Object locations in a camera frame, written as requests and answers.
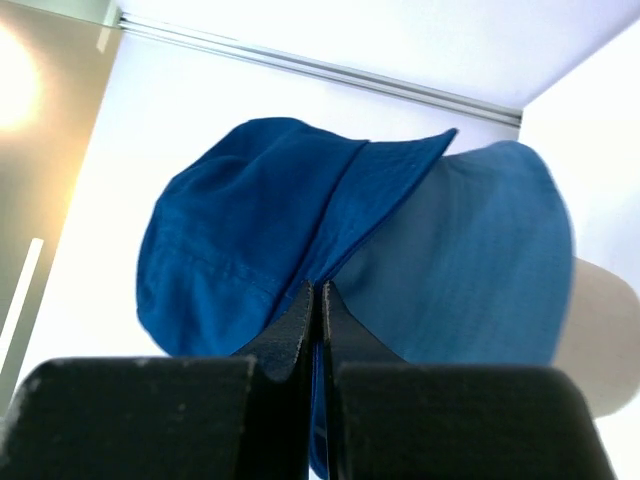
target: blue cloth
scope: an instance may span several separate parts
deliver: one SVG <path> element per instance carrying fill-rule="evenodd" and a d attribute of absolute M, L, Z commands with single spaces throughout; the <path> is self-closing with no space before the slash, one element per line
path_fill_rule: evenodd
<path fill-rule="evenodd" d="M 230 355 L 333 279 L 411 362 L 547 364 L 571 284 L 571 231 L 542 160 L 517 142 L 443 156 L 450 130 L 350 140 L 298 120 L 240 125 L 158 199 L 138 316 L 170 355 Z M 321 349 L 311 465 L 327 477 Z"/>

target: blue garment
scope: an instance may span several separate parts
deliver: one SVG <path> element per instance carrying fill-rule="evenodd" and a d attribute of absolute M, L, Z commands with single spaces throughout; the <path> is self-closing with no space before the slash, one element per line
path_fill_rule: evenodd
<path fill-rule="evenodd" d="M 455 133 L 368 142 L 287 118 L 240 125 L 156 203 L 138 263 L 143 326 L 170 355 L 230 355 L 306 279 L 333 279 L 408 361 L 549 363 L 572 271 L 562 200 L 516 142 L 443 157 Z M 325 439 L 311 440 L 326 478 Z"/>

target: metal track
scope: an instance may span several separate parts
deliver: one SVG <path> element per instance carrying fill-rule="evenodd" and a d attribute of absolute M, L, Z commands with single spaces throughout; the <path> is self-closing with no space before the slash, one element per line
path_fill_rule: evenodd
<path fill-rule="evenodd" d="M 191 30 L 124 13 L 119 26 L 136 35 L 225 57 L 349 85 L 474 118 L 519 128 L 522 111 L 353 68 L 321 62 L 246 44 L 231 38 Z"/>

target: dark blue fabric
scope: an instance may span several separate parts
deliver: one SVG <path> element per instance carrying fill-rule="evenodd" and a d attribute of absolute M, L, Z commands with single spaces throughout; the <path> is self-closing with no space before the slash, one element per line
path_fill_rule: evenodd
<path fill-rule="evenodd" d="M 531 150 L 442 157 L 454 135 L 368 142 L 287 118 L 237 127 L 156 203 L 141 323 L 170 355 L 229 355 L 304 280 L 334 279 L 408 361 L 548 363 L 570 290 L 564 205 Z M 320 351 L 310 458 L 326 478 Z"/>

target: bright light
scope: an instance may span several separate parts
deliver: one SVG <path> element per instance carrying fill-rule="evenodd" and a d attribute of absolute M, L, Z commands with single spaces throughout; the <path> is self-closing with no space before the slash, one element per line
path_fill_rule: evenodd
<path fill-rule="evenodd" d="M 20 320 L 20 313 L 22 313 L 22 307 L 24 306 L 24 301 L 27 298 L 29 285 L 31 285 L 31 279 L 33 278 L 33 273 L 36 270 L 36 265 L 38 264 L 38 258 L 40 258 L 40 252 L 43 244 L 44 240 L 41 240 L 40 238 L 34 238 L 31 240 L 31 245 L 29 245 L 29 251 L 27 252 L 27 258 L 22 266 L 20 278 L 18 278 L 18 284 L 16 285 L 16 290 L 13 294 L 13 298 L 11 299 L 11 304 L 9 305 L 9 312 L 7 313 L 7 318 L 4 321 L 2 333 L 0 333 L 0 374 L 2 373 L 4 362 L 7 359 L 7 354 L 9 353 L 11 340 L 13 340 L 13 336 L 16 333 L 18 320 Z"/>
<path fill-rule="evenodd" d="M 38 75 L 28 52 L 0 27 L 0 129 L 15 129 L 34 113 Z"/>

